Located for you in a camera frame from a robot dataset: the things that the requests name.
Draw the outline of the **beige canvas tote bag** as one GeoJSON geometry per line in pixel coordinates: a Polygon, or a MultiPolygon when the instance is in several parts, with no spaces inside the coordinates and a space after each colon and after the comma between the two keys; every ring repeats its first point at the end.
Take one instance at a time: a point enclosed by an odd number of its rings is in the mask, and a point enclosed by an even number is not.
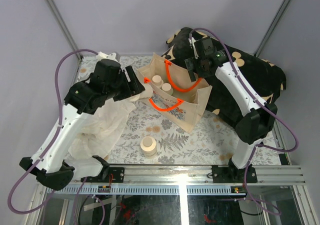
{"type": "Polygon", "coordinates": [[[153,89],[153,95],[146,104],[185,132],[192,132],[205,112],[212,86],[198,77],[191,82],[187,69],[157,54],[153,54],[148,65],[137,69],[137,76],[143,82],[150,80],[153,89]],[[172,86],[172,95],[153,84],[152,77],[155,75],[161,76],[163,83],[172,86]]]}

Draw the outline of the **cream bottle wooden cap front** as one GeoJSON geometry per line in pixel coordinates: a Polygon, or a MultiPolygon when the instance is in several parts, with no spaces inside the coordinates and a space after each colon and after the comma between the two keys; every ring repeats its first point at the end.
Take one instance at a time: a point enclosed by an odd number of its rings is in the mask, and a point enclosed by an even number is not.
{"type": "Polygon", "coordinates": [[[139,100],[148,100],[152,97],[152,95],[153,95],[152,86],[149,83],[145,83],[145,84],[143,84],[143,86],[144,86],[144,91],[137,94],[137,95],[132,96],[130,98],[131,102],[136,102],[139,100]]]}

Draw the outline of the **wide cream jar wooden lid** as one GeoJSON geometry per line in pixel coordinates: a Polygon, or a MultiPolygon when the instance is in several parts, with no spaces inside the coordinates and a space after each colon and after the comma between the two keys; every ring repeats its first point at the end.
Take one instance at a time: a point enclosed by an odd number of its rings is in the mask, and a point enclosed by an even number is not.
{"type": "Polygon", "coordinates": [[[144,137],[140,142],[140,148],[143,155],[148,159],[155,157],[157,154],[157,142],[152,136],[144,137]]]}

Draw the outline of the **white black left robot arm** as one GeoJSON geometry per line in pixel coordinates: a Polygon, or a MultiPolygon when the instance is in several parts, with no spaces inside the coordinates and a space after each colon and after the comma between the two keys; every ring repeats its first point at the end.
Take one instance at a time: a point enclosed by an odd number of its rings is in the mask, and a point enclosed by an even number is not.
{"type": "Polygon", "coordinates": [[[99,155],[74,160],[67,160],[65,156],[85,122],[107,100],[125,100],[145,90],[132,66],[122,69],[117,60],[98,61],[89,78],[69,89],[57,124],[46,141],[33,156],[22,158],[19,165],[54,191],[62,190],[73,180],[105,182],[110,175],[110,165],[99,155]]]}

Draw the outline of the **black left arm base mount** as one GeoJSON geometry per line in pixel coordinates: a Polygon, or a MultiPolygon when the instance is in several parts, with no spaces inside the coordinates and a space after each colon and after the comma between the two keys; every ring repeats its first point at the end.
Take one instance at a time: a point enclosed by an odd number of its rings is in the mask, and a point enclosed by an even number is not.
{"type": "Polygon", "coordinates": [[[123,183],[125,178],[125,168],[119,166],[109,166],[103,168],[98,176],[89,176],[87,183],[123,183]]]}

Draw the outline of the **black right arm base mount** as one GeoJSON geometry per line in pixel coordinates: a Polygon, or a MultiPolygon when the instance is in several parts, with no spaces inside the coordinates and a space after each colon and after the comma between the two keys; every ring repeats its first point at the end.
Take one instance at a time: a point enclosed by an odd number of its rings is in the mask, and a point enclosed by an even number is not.
{"type": "Polygon", "coordinates": [[[246,173],[245,168],[238,169],[233,164],[228,166],[212,165],[211,172],[213,182],[218,184],[244,183],[245,174],[247,183],[255,184],[258,182],[256,170],[252,165],[249,165],[246,173]]]}

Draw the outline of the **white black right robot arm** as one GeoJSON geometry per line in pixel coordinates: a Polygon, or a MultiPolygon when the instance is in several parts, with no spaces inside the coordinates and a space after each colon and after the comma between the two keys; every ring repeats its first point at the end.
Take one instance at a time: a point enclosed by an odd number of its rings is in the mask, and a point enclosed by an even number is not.
{"type": "Polygon", "coordinates": [[[216,77],[227,88],[237,103],[242,119],[236,124],[235,132],[239,137],[235,154],[228,165],[212,166],[214,183],[256,183],[256,170],[251,162],[256,148],[273,129],[277,113],[275,104],[267,104],[245,79],[227,47],[217,50],[209,37],[188,39],[193,57],[185,60],[191,81],[196,78],[216,77]]]}

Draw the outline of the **green bottle wooden cap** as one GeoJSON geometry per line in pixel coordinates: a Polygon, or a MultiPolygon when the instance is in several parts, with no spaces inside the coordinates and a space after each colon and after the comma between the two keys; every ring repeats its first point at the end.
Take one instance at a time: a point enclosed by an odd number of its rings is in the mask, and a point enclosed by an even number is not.
{"type": "Polygon", "coordinates": [[[172,96],[174,92],[170,83],[163,83],[163,85],[161,86],[161,90],[170,96],[172,96]]]}

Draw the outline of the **cream bottle wooden cap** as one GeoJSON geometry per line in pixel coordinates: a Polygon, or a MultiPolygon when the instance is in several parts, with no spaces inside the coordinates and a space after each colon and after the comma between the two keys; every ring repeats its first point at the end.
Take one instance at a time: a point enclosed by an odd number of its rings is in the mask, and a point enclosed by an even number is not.
{"type": "Polygon", "coordinates": [[[160,75],[154,75],[152,77],[152,83],[158,87],[158,88],[162,88],[162,85],[164,84],[164,81],[162,79],[162,77],[160,75]]]}
{"type": "Polygon", "coordinates": [[[139,100],[148,100],[152,97],[152,95],[153,95],[152,86],[149,83],[145,83],[145,84],[143,84],[143,86],[144,86],[144,91],[137,94],[137,95],[132,96],[130,98],[131,102],[136,102],[139,100]]]}

